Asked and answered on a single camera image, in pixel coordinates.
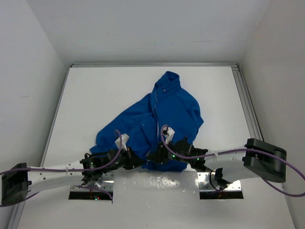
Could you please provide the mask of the blue zip-up jacket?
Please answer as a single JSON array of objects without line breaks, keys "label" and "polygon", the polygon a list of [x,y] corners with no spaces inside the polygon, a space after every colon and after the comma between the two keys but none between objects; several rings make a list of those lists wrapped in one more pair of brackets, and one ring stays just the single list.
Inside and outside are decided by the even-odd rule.
[{"label": "blue zip-up jacket", "polygon": [[127,134],[127,146],[146,160],[161,141],[160,131],[168,125],[175,131],[172,141],[187,138],[192,144],[203,124],[197,100],[181,87],[178,74],[166,71],[151,93],[121,112],[97,133],[92,154],[115,149],[114,131]]}]

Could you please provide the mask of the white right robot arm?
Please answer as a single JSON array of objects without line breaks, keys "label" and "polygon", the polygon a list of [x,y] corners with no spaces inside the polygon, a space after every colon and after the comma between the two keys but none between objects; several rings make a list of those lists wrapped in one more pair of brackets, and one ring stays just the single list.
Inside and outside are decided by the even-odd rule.
[{"label": "white right robot arm", "polygon": [[178,161],[189,164],[198,172],[214,172],[214,182],[226,187],[237,180],[256,177],[284,183],[286,154],[284,149],[255,138],[248,139],[244,146],[231,149],[228,153],[196,148],[184,138],[175,144],[160,142],[147,159],[158,165]]}]

